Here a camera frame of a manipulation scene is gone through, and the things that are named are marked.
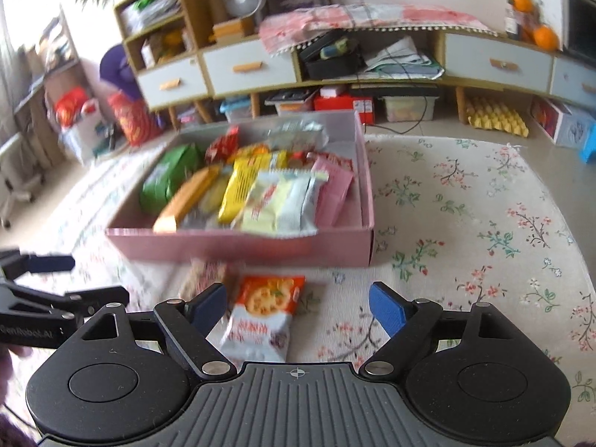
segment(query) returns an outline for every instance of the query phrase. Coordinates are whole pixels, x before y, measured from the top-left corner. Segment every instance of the metal screw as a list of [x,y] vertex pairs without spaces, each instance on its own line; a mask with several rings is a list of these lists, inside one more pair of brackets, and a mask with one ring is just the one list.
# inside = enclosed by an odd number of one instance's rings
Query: metal screw
[[205,363],[201,369],[205,375],[215,377],[218,375],[225,375],[227,372],[229,372],[230,365],[224,361],[210,361],[209,363]]
[[372,361],[364,367],[364,371],[369,375],[383,377],[393,373],[393,365],[386,361]]

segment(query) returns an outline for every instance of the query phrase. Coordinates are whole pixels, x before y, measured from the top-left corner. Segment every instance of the gray ribbed plate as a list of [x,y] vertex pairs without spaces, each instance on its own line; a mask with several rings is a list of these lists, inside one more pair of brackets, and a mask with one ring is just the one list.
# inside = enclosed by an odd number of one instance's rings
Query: gray ribbed plate
[[[59,443],[44,441],[42,447]],[[175,422],[127,447],[463,447],[428,428],[391,385],[347,364],[248,364],[238,378],[199,388]],[[542,439],[534,447],[555,447]]]

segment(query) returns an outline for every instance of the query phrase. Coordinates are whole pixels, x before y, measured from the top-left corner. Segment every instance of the wooden cabinet leg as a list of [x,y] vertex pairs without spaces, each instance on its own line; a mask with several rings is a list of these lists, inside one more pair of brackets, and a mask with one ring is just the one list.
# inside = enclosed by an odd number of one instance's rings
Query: wooden cabinet leg
[[455,88],[455,100],[457,101],[457,114],[460,118],[460,123],[468,124],[466,117],[466,89],[457,87]]
[[258,92],[250,95],[250,107],[253,110],[253,119],[260,116],[260,98]]
[[168,107],[168,114],[170,115],[170,120],[174,129],[176,131],[180,131],[180,121],[178,121],[178,113],[176,112],[176,108]]
[[211,124],[213,122],[211,113],[201,101],[194,101],[194,108],[197,110],[199,116],[201,116],[201,119],[205,124]]

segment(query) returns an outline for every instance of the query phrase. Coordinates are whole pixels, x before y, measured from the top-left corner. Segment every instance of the white and orange snack bag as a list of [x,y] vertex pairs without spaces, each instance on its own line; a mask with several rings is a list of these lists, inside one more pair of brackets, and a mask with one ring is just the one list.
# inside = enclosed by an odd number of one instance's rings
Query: white and orange snack bag
[[219,351],[236,366],[244,361],[285,362],[290,322],[302,277],[246,277]]

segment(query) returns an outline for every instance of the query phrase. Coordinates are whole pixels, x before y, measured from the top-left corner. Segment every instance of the black cable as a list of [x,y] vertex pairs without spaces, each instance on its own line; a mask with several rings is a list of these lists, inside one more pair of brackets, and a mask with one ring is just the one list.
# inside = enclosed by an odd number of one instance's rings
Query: black cable
[[32,428],[33,430],[37,431],[37,427],[35,427],[35,425],[31,425],[29,422],[23,420],[19,415],[17,415],[17,413],[10,408],[6,403],[4,403],[4,408],[6,410],[8,410],[8,412],[13,415],[14,417],[17,418],[17,420],[19,420],[22,424],[27,425],[29,428]]
[[[372,25],[373,24],[373,16],[370,14],[370,10],[368,9],[367,4],[364,2],[364,0],[360,0],[360,4],[362,5],[362,7],[364,8],[364,10],[367,13],[368,16],[368,21],[369,23]],[[350,17],[350,20],[352,21],[352,25],[354,27],[354,29],[356,29],[357,25],[356,25],[356,20],[354,20],[354,18],[352,17],[352,14],[350,13],[350,10],[344,5],[346,13],[348,14],[348,16]],[[408,78],[408,82],[414,86],[415,88],[418,88],[419,85],[418,83],[414,82],[412,77],[410,76],[409,72],[406,70],[405,66],[399,62],[395,57],[393,57],[393,55],[391,55],[389,53],[389,51],[387,50],[387,48],[385,48],[385,52],[387,52],[387,56],[396,64],[400,65],[401,68],[403,69],[403,72],[406,74],[406,77]],[[403,79],[394,79],[393,77],[391,77],[391,74],[386,74],[390,79],[393,80],[403,80]],[[358,82],[358,87],[361,89],[361,83],[360,83],[360,76],[358,76],[358,72],[356,72],[356,80]],[[420,116],[420,119],[418,120],[418,122],[416,124],[414,124],[410,129],[408,129],[407,131],[396,131],[394,129],[385,127],[385,126],[378,126],[376,124],[369,124],[369,126],[372,127],[378,127],[380,129],[386,129],[388,131],[393,132],[394,134],[400,134],[400,135],[404,135],[409,133],[410,131],[412,131],[413,129],[416,128],[416,126],[419,126],[420,123],[424,120],[424,116],[426,115],[426,111],[428,110],[428,97],[427,96],[423,96],[424,97],[424,111],[422,112],[422,115]],[[364,133],[366,134],[367,132],[367,126],[364,127]]]

